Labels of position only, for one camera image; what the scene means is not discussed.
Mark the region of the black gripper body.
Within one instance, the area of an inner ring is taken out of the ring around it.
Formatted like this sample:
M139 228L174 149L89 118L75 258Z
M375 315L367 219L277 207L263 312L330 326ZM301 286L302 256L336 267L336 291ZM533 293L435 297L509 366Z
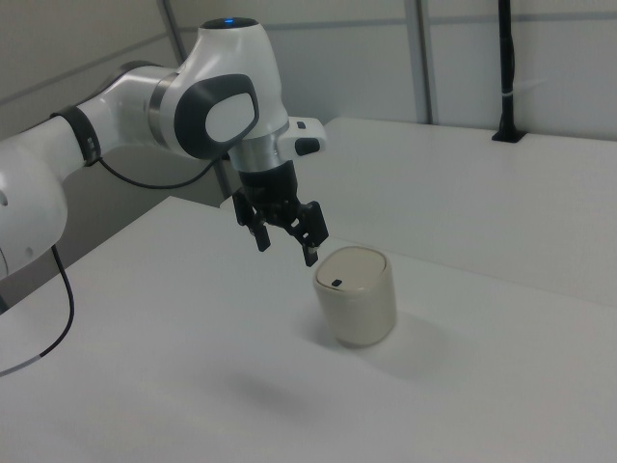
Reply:
M239 173L243 191L248 201L264 221L277 227L285 227L287 210L299 203L298 182L292 161L262 172Z

